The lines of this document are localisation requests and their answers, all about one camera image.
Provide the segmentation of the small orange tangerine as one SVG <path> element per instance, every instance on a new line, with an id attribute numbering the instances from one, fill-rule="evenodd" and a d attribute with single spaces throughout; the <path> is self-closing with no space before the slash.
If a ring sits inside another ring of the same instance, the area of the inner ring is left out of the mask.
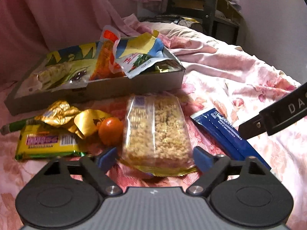
<path id="1" fill-rule="evenodd" d="M 98 136 L 105 146 L 118 146 L 122 143 L 123 128 L 123 122 L 118 118 L 106 118 L 99 126 Z"/>

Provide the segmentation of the gold foil snack packet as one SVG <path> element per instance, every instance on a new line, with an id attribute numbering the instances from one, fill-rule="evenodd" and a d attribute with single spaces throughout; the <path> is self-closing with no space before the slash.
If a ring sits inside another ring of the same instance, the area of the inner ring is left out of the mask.
<path id="1" fill-rule="evenodd" d="M 81 111 L 70 105 L 67 101 L 59 100 L 50 105 L 46 111 L 34 119 L 53 127 L 60 127 L 68 124 Z"/>

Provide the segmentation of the green seaweed snack packet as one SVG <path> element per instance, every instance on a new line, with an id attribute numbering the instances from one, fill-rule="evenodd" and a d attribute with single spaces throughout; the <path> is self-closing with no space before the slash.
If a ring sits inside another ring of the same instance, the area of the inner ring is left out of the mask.
<path id="1" fill-rule="evenodd" d="M 159 38 L 141 40 L 120 39 L 115 51 L 115 64 L 128 77 L 133 79 L 154 64 L 169 60 L 162 51 L 164 44 Z"/>

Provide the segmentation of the green corn sausage stick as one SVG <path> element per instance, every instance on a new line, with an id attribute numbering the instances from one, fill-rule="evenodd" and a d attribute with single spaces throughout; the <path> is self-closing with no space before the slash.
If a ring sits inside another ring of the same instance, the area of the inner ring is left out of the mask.
<path id="1" fill-rule="evenodd" d="M 22 119 L 20 121 L 11 122 L 1 127 L 1 134 L 7 135 L 12 132 L 20 131 L 26 125 L 35 125 L 36 120 L 34 117 Z"/>

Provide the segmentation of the colourful cardboard tray box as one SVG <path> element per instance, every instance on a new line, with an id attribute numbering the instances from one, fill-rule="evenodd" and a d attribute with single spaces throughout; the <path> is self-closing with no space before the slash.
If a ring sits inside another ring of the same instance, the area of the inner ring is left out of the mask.
<path id="1" fill-rule="evenodd" d="M 11 115 L 41 110 L 57 100 L 81 103 L 130 94 L 179 89 L 185 68 L 164 47 L 113 61 L 113 42 L 81 44 L 51 52 L 29 69 L 4 103 Z"/>

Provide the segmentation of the orange snack clear packet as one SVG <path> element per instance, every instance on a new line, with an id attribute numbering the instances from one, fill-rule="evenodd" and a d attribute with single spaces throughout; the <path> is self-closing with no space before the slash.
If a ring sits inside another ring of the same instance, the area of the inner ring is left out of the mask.
<path id="1" fill-rule="evenodd" d="M 120 65 L 115 62 L 113 47 L 120 40 L 120 32 L 110 25 L 104 26 L 99 39 L 95 59 L 96 65 L 89 80 L 102 80 L 105 78 L 123 77 Z"/>

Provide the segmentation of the puffed grain bar packet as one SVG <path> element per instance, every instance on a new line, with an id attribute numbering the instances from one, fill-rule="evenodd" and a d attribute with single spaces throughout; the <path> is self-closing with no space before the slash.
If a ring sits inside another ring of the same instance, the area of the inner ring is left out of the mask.
<path id="1" fill-rule="evenodd" d="M 124 121 L 122 163 L 158 177 L 196 171 L 185 117 L 171 94 L 131 96 Z"/>

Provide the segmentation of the yellow wafer bar packet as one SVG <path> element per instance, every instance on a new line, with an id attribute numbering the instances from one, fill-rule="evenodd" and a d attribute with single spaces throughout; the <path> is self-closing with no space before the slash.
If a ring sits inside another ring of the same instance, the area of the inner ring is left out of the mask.
<path id="1" fill-rule="evenodd" d="M 65 129 L 27 125 L 19 136 L 15 160 L 78 156 L 87 154 L 82 140 Z"/>

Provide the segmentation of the dark wooden side table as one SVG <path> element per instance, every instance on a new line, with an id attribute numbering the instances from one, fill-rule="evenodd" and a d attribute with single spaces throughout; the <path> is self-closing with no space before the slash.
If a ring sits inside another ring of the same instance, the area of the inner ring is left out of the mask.
<path id="1" fill-rule="evenodd" d="M 168 0 L 167 13 L 194 18 L 203 34 L 237 44 L 243 17 L 228 0 Z"/>

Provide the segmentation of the blue sachet packet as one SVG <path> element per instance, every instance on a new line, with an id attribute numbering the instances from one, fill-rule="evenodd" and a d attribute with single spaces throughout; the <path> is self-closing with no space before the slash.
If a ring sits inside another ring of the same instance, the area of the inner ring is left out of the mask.
<path id="1" fill-rule="evenodd" d="M 249 156 L 254 156 L 268 170 L 271 170 L 264 158 L 239 135 L 239 132 L 217 109 L 198 111 L 191 115 L 191 120 L 199 129 L 204 130 L 218 142 L 220 149 L 231 159 L 243 161 Z"/>

